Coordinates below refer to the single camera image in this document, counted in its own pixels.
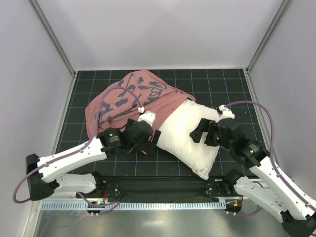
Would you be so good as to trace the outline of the white pillow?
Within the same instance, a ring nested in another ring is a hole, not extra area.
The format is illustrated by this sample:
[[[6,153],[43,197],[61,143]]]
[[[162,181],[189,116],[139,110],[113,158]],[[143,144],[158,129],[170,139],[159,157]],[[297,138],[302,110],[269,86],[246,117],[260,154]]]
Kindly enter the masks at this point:
[[[187,99],[160,127],[161,135],[157,146],[176,156],[194,174],[207,180],[219,147],[205,145],[206,134],[202,135],[198,143],[190,137],[190,133],[197,128],[201,119],[218,121],[219,115],[215,109]]]

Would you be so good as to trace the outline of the red cartoon print pillowcase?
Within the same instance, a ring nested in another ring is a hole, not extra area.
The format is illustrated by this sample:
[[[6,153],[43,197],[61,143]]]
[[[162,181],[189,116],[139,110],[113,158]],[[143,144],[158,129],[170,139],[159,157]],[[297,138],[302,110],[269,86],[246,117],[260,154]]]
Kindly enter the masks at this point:
[[[94,129],[99,119],[98,133],[106,128],[123,127],[129,118],[139,118],[139,103],[146,111],[156,114],[153,130],[159,130],[164,121],[186,99],[195,97],[177,89],[147,70],[129,73],[123,79],[111,84],[96,96],[85,108],[88,138],[95,136]]]

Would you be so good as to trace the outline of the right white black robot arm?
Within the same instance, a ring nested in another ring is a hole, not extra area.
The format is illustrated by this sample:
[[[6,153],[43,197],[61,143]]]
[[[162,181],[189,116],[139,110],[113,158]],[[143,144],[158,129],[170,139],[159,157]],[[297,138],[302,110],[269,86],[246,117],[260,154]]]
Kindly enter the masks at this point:
[[[232,118],[219,122],[203,118],[190,133],[195,143],[220,147],[268,187],[265,190],[233,169],[223,178],[223,192],[247,197],[281,222],[291,237],[316,235],[316,201],[305,194],[276,164],[260,142],[248,139]]]

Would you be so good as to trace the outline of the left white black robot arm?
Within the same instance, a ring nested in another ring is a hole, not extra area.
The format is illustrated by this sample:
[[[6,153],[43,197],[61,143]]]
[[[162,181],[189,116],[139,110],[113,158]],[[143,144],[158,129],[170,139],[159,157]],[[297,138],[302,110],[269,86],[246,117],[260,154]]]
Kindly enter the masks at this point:
[[[153,130],[145,120],[129,119],[124,131],[107,128],[85,143],[60,153],[47,157],[28,155],[26,174],[30,199],[42,200],[63,191],[99,198],[105,190],[99,174],[72,175],[69,172],[131,151],[150,154],[156,148],[160,135],[161,131]]]

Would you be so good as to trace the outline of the black grid cutting mat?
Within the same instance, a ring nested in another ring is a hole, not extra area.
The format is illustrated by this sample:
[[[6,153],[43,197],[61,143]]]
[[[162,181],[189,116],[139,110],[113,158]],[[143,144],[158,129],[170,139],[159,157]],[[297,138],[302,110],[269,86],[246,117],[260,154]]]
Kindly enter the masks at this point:
[[[232,110],[246,136],[269,147],[259,123],[261,109],[250,104],[252,95],[242,69],[153,70],[167,84],[193,95],[199,104],[210,108],[237,102]],[[61,122],[54,152],[58,153],[87,140],[84,110],[112,83],[128,74],[127,70],[79,71],[70,90],[66,114]],[[170,153],[156,149],[151,155],[131,152],[126,155],[89,163],[73,170],[74,174],[96,171],[104,176],[192,176],[193,172]]]

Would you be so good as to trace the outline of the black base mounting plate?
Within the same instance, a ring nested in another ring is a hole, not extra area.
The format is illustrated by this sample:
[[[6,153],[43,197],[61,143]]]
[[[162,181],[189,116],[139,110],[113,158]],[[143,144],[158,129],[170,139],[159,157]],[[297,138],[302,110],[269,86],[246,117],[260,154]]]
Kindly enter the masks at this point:
[[[101,176],[85,198],[106,197],[121,203],[204,203],[239,197],[225,176]]]

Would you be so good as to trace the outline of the right aluminium frame post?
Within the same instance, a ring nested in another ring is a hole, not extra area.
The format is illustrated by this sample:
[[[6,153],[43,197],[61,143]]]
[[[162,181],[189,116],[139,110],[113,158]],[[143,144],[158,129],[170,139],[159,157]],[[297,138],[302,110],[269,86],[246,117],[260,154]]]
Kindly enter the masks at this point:
[[[278,7],[276,13],[274,14],[271,23],[269,24],[265,34],[260,41],[254,55],[252,56],[248,66],[246,67],[246,71],[250,74],[251,70],[255,66],[257,60],[259,59],[260,55],[262,54],[263,50],[265,49],[266,45],[268,44],[269,40],[271,39],[273,33],[275,32],[277,26],[281,22],[282,17],[287,12],[288,8],[292,4],[292,0],[282,0],[280,6]]]

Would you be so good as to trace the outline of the aluminium frame post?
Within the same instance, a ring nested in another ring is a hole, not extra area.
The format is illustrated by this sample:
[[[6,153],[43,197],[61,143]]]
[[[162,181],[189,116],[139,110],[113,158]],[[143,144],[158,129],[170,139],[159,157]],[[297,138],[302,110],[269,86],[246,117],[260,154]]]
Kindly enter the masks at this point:
[[[255,66],[257,60],[259,59],[260,55],[262,54],[263,50],[265,49],[266,45],[268,44],[269,40],[271,39],[273,33],[275,32],[277,26],[281,22],[282,17],[287,12],[288,8],[292,4],[292,0],[282,0],[280,6],[278,7],[276,13],[274,14],[271,23],[269,24],[265,34],[260,41],[254,55],[252,56],[248,66],[246,67],[246,71],[250,74],[251,70]]]
[[[74,70],[73,66],[71,65],[68,57],[66,56],[65,51],[63,50],[56,34],[54,33],[53,28],[51,27],[48,19],[46,18],[41,6],[39,5],[37,0],[28,0],[28,3],[34,10],[38,20],[42,24],[47,36],[49,37],[52,45],[56,49],[58,55],[60,56],[62,62],[64,63],[65,67],[69,71],[70,75],[74,77],[76,75],[76,71]]]

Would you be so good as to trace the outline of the left aluminium frame post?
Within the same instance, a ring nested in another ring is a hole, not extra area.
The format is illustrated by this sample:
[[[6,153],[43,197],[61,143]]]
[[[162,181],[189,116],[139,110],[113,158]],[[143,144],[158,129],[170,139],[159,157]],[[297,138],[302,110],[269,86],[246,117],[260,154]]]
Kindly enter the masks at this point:
[[[73,66],[71,65],[68,57],[66,56],[65,51],[63,50],[56,34],[54,33],[53,28],[51,27],[48,19],[46,18],[41,6],[39,5],[37,0],[28,0],[28,3],[34,10],[38,20],[42,24],[47,36],[49,37],[52,45],[56,49],[58,55],[60,56],[62,62],[64,63],[65,67],[69,71],[70,75],[74,77],[76,75],[76,71],[74,70]]]

